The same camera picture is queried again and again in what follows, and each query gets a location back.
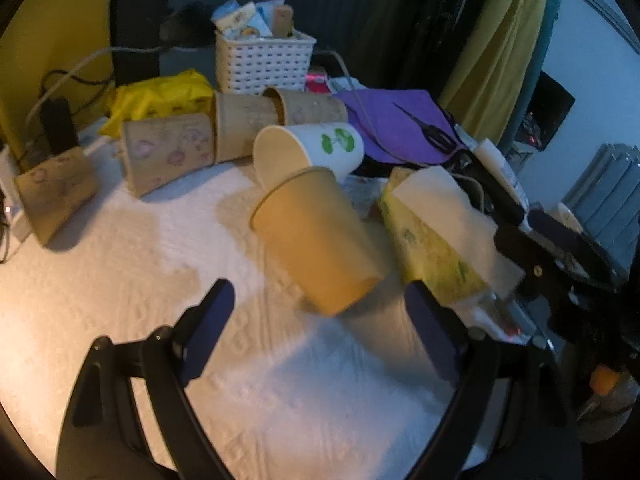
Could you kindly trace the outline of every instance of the tablecloth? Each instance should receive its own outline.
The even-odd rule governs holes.
[[[236,309],[187,394],[231,473],[404,478],[452,389],[414,333],[398,277],[321,317],[249,230],[261,195],[250,161],[136,200],[112,148],[103,140],[89,150],[98,195],[48,248],[32,235],[0,267],[0,400],[35,455],[53,471],[68,396],[96,336],[145,338],[226,277]],[[479,310],[465,322],[492,328]],[[134,390],[154,457],[172,466],[142,380]],[[469,465],[484,458],[490,424],[483,434]]]

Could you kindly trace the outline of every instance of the yellow curtain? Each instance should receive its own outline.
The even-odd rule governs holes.
[[[546,0],[486,0],[440,105],[478,140],[500,140],[515,105]]]

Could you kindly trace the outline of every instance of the gray radiator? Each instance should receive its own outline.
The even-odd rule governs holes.
[[[603,144],[562,202],[586,233],[629,270],[640,226],[640,151]]]

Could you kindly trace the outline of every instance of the white paper towel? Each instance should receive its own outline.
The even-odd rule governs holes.
[[[396,187],[394,196],[444,238],[498,296],[505,299],[513,293],[523,270],[496,250],[497,225],[473,209],[443,167],[416,171]]]

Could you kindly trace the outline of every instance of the white plastic basket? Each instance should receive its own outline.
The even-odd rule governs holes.
[[[216,77],[220,90],[260,94],[267,86],[305,88],[315,38],[295,31],[294,38],[249,38],[216,41]]]

